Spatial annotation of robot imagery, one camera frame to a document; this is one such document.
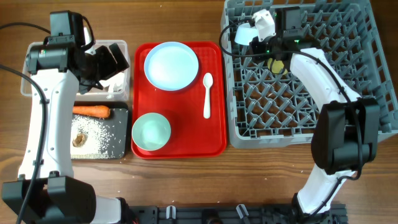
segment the spoon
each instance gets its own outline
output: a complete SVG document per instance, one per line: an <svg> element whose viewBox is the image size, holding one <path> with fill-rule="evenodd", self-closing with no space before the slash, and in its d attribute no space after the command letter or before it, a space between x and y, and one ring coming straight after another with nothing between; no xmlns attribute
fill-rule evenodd
<svg viewBox="0 0 398 224"><path fill-rule="evenodd" d="M203 78L203 85L206 88L205 95L205 106L203 108L203 117L206 119L210 118L210 87L213 85L213 77L210 73L206 73Z"/></svg>

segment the wooden surface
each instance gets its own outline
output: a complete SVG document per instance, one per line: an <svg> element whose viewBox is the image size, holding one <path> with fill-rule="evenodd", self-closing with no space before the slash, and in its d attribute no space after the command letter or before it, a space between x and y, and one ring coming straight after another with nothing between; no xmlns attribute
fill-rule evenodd
<svg viewBox="0 0 398 224"><path fill-rule="evenodd" d="M16 4L0 0L0 24L24 21L49 28L49 13L69 9L85 15L97 39L122 39L130 58L145 42L212 40L220 34L223 1L95 1ZM389 70L397 86L398 2L373 1ZM0 30L0 63L22 71L27 46L45 33L30 27ZM21 79L0 71L0 182L13 181L22 162L31 102L20 94ZM362 178L347 182L335 202L348 207L350 223L398 222L398 139L379 145ZM74 161L75 178L98 195L124 197L130 205L289 203L313 167L309 145L281 149L238 150L231 146L216 158L144 161L127 151L126 160ZM1 201L0 222L16 215Z"/></svg>

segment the orange carrot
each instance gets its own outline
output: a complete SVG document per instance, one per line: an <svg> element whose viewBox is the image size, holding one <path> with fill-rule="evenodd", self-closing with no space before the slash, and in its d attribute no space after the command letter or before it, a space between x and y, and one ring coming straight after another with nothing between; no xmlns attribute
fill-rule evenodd
<svg viewBox="0 0 398 224"><path fill-rule="evenodd" d="M73 113L97 118L108 118L111 110L107 106L74 106Z"/></svg>

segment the green bowl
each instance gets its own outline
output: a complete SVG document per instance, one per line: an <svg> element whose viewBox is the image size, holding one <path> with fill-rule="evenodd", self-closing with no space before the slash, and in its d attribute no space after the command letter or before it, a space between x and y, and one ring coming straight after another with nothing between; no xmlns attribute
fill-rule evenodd
<svg viewBox="0 0 398 224"><path fill-rule="evenodd" d="M132 126L132 140L146 151L155 151L166 145L172 133L170 123L158 113L147 113Z"/></svg>

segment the red tray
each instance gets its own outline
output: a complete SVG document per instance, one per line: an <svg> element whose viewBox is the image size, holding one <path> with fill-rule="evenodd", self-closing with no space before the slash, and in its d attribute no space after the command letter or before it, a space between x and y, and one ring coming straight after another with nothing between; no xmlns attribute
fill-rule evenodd
<svg viewBox="0 0 398 224"><path fill-rule="evenodd" d="M220 48L213 42L183 42L197 55L199 71L194 81L179 91L163 91L149 83L144 61L149 51L160 43L141 45L134 61L134 98L132 122L146 113L159 113L170 122L168 143L157 151L145 151L131 141L135 155L143 159L212 157L226 148L223 65ZM210 89L211 116L203 118L205 73L213 75Z"/></svg>

